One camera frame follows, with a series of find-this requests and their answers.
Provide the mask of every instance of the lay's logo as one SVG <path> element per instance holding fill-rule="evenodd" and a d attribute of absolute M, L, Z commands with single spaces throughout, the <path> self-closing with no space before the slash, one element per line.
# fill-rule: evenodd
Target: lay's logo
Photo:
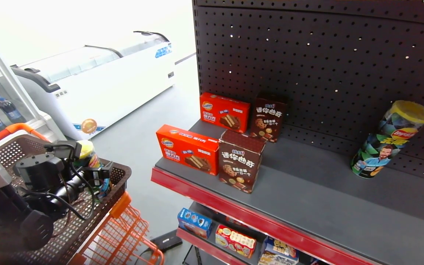
<path fill-rule="evenodd" d="M 412 138 L 417 132 L 418 130 L 416 128 L 403 128 L 394 131 L 391 136 L 394 139 L 406 140 Z"/>
<path fill-rule="evenodd" d="M 210 103 L 209 101 L 204 101 L 204 102 L 202 102 L 202 107 L 205 110 L 211 110 L 212 109 L 212 103 Z"/>
<path fill-rule="evenodd" d="M 169 139 L 167 139 L 167 138 L 163 138 L 163 139 L 161 139 L 161 143 L 164 145 L 164 146 L 166 146 L 167 148 L 173 148 L 173 142 L 172 141 L 170 141 Z"/>

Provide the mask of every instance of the black pegboard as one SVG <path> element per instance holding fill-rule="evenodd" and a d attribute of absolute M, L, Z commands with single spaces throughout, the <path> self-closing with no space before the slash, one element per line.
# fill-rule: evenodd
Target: black pegboard
<path fill-rule="evenodd" d="M 393 101 L 424 105 L 422 1 L 193 3 L 201 92 L 287 94 L 284 137 L 353 155 Z M 424 127 L 389 167 L 424 177 Z"/>

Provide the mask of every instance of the white wall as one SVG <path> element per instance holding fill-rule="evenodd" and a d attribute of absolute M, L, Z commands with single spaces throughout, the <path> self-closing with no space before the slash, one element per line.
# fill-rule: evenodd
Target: white wall
<path fill-rule="evenodd" d="M 0 55 L 24 65 L 116 32 L 172 41 L 177 60 L 195 52 L 191 0 L 0 0 Z"/>

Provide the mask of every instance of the snack package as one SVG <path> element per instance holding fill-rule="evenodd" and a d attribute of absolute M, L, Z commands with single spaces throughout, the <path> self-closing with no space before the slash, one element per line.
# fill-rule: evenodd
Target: snack package
<path fill-rule="evenodd" d="M 219 225 L 217 228 L 215 232 L 215 243 L 247 258 L 251 258 L 254 248 L 256 248 L 255 239 L 238 233 L 225 225 Z"/>
<path fill-rule="evenodd" d="M 265 143 L 227 130 L 219 139 L 219 179 L 245 193 L 253 191 Z"/>
<path fill-rule="evenodd" d="M 267 237 L 261 250 L 258 265 L 295 265 L 299 262 L 299 251 L 286 243 Z"/>
<path fill-rule="evenodd" d="M 242 226 L 242 227 L 245 227 L 245 228 L 250 228 L 248 225 L 245 225 L 244 223 L 241 223 L 241 222 L 235 220 L 234 218 L 231 218 L 231 217 L 228 217 L 228 216 L 225 216 L 225 220 L 229 223 L 234 223 L 236 225 L 239 225 L 239 226 Z"/>
<path fill-rule="evenodd" d="M 156 136 L 165 158 L 217 175 L 217 139 L 166 124 L 156 132 Z"/>
<path fill-rule="evenodd" d="M 385 113 L 375 134 L 369 134 L 351 161 L 353 173 L 373 178 L 405 147 L 424 125 L 424 106 L 404 100 L 395 101 Z"/>
<path fill-rule="evenodd" d="M 202 238 L 207 239 L 211 234 L 212 220 L 186 208 L 182 208 L 178 213 L 178 222 L 182 229 L 195 233 Z"/>
<path fill-rule="evenodd" d="M 325 263 L 325 262 L 318 260 L 316 258 L 312 258 L 310 265 L 328 265 L 328 263 Z"/>
<path fill-rule="evenodd" d="M 199 98 L 202 121 L 244 133 L 248 123 L 250 104 L 210 93 Z"/>
<path fill-rule="evenodd" d="M 254 103 L 250 136 L 276 142 L 287 110 L 287 97 L 260 92 Z"/>

